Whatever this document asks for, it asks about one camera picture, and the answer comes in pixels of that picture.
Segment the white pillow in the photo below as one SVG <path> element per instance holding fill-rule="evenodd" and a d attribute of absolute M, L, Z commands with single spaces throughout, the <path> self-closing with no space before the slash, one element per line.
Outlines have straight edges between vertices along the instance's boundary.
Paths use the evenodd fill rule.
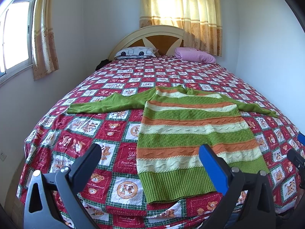
<path fill-rule="evenodd" d="M 119 56 L 150 56 L 155 57 L 155 50 L 145 46 L 128 47 L 120 50 L 114 57 Z"/>

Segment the white stripe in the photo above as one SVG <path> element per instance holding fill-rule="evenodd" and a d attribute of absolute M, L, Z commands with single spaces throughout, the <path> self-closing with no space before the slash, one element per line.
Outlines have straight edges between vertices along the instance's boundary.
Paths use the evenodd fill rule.
<path fill-rule="evenodd" d="M 219 153 L 217 156 L 223 158 L 225 162 L 229 164 L 240 161 L 253 161 L 262 156 L 262 153 L 260 152 L 259 147 L 256 147 L 246 151 Z M 193 167 L 203 167 L 198 155 L 176 156 L 166 159 L 137 158 L 138 173 L 147 171 L 161 173 L 178 169 L 189 169 Z"/>
<path fill-rule="evenodd" d="M 170 126 L 170 125 L 146 125 L 141 123 L 140 132 L 143 134 L 201 134 L 207 135 L 212 132 L 226 133 L 248 129 L 246 121 L 228 123 L 224 125 L 204 126 Z"/>
<path fill-rule="evenodd" d="M 212 98 L 218 98 L 220 99 L 222 96 L 220 94 L 209 94 L 209 95 L 186 95 L 182 94 L 180 92 L 174 92 L 174 93 L 167 93 L 167 92 L 161 92 L 160 90 L 157 90 L 156 94 L 158 96 L 166 96 L 169 98 L 182 98 L 182 97 L 212 97 Z"/>
<path fill-rule="evenodd" d="M 185 108 L 185 107 L 161 107 L 161 106 L 156 106 L 156 105 L 150 104 L 149 102 L 146 102 L 145 107 L 147 107 L 155 112 L 166 111 L 166 110 L 187 110 L 187 109 L 203 110 L 203 111 L 207 111 L 207 112 L 229 112 L 229 111 L 232 111 L 233 109 L 237 108 L 237 105 L 232 104 L 232 105 L 228 105 L 225 107 L 213 107 L 213 108 Z"/>

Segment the floral curtain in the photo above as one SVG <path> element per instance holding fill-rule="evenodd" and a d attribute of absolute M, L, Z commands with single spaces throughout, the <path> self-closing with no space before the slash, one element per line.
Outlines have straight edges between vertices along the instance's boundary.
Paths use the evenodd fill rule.
<path fill-rule="evenodd" d="M 34 79 L 38 80 L 56 70 L 58 59 L 51 25 L 52 0 L 36 0 L 32 30 Z"/>
<path fill-rule="evenodd" d="M 222 55 L 220 0 L 186 0 L 184 46 Z"/>
<path fill-rule="evenodd" d="M 140 28 L 170 25 L 183 28 L 183 0 L 141 0 Z"/>

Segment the blue gripper pad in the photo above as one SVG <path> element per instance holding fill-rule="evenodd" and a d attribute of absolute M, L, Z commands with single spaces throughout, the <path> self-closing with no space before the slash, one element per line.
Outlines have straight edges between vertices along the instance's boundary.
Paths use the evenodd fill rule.
<path fill-rule="evenodd" d="M 202 145 L 199 148 L 199 159 L 202 162 L 209 177 L 211 178 L 217 192 L 220 192 L 225 195 L 229 189 L 228 178 L 225 175 L 225 172 L 218 165 L 216 159 L 214 158 L 217 156 L 214 154 L 213 157 L 205 146 L 209 147 L 208 145 Z"/>
<path fill-rule="evenodd" d="M 305 145 L 305 136 L 302 133 L 298 134 L 298 141 L 302 144 Z"/>

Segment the bed headboard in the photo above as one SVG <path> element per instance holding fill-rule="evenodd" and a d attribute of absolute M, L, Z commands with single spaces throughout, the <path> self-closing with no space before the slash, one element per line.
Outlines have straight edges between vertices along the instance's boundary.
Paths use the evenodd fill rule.
<path fill-rule="evenodd" d="M 109 55 L 109 60 L 120 50 L 133 46 L 159 49 L 159 55 L 174 55 L 176 47 L 183 47 L 184 30 L 178 27 L 156 25 L 143 27 L 122 39 Z"/>

